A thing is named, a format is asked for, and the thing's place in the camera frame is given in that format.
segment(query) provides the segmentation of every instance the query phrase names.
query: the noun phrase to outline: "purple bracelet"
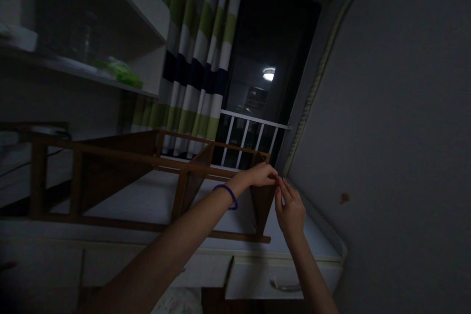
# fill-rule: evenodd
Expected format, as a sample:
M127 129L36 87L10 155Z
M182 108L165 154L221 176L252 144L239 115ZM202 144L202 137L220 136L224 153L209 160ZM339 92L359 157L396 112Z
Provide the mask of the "purple bracelet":
M234 210L237 210L237 208L239 207L239 204L237 203L237 199L236 199L236 196L234 195L234 193L232 192L231 188L229 188L227 185L225 184L218 184L214 187L213 191L215 191L216 189L218 189L219 187L223 187L224 189L226 189L232 196L232 199L234 200L234 204L235 204L235 207L231 207L229 208L230 211L234 211Z

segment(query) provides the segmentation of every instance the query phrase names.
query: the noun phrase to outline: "wooden rail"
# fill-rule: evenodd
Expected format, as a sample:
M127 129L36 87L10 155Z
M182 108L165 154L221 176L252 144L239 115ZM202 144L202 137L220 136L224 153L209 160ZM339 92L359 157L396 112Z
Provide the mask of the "wooden rail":
M181 162L161 157L163 137L175 137L205 143L205 147L191 161ZM237 172L211 167L215 146L252 153L253 163L268 161L270 154L226 145L171 131L152 130L100 139L72 142L47 135L28 133L22 140L32 143L30 217L51 222L79 223L162 232L167 225L85 216L84 213L130 185L152 170L178 173L179 181L171 214L171 222L187 212L205 178L226 180ZM50 213L44 206L48 146L74 152L69 214ZM269 243L263 236L266 218L273 195L268 189L252 189L257 217L255 234L212 231L210 237Z

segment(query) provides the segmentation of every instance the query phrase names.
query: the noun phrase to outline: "curtain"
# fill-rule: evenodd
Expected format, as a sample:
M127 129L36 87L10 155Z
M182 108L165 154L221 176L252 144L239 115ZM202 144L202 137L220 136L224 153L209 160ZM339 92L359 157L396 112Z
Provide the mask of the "curtain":
M170 9L159 99L139 96L131 131L216 137L240 0L163 0ZM192 158L199 142L166 136L162 153Z

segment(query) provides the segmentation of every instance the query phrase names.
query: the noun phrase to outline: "light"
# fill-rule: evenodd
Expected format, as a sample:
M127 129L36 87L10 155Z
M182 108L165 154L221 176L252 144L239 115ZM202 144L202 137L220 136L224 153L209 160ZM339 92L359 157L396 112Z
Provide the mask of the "light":
M273 81L275 77L275 69L274 68L266 68L263 70L263 78L267 81Z
M275 74L263 74L263 78L267 81L273 81Z

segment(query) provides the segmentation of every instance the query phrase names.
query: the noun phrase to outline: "white railing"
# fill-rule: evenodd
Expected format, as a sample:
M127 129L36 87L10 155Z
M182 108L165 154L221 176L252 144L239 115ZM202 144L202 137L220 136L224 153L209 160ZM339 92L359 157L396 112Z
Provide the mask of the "white railing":
M226 137L226 145L229 144L229 141L231 139L232 127L234 125L234 118L240 118L240 119L245 119L246 120L244 135L242 136L242 143L240 144L241 147L244 147L245 138L247 137L247 131L249 129L250 122L252 121L252 122L262 124L262 126L260 127L259 136L257 138L257 144L255 145L255 151L259 150L260 140L262 138L263 128L265 127L265 125L275 127L275 133L273 134L273 138L271 140L271 145L270 145L270 150L268 151L268 153L270 153L270 154L273 150L273 146L275 145L275 140L276 140L276 135L278 134L278 129L291 130L291 126L288 126L288 125L273 123L273 122L268 121L268 120L263 120L263 119L251 117L251 116L248 116L248 115L234 113L234 112L224 110L224 109L221 110L221 114L230 115L230 117L231 117L231 122L229 123L229 131L228 131L227 137ZM227 153L227 148L224 148L224 153L222 154L221 166L224 165L224 161L226 160L226 153ZM240 157L241 156L242 156L242 151L239 151L239 155L237 156L237 164L235 166L236 169L239 168Z

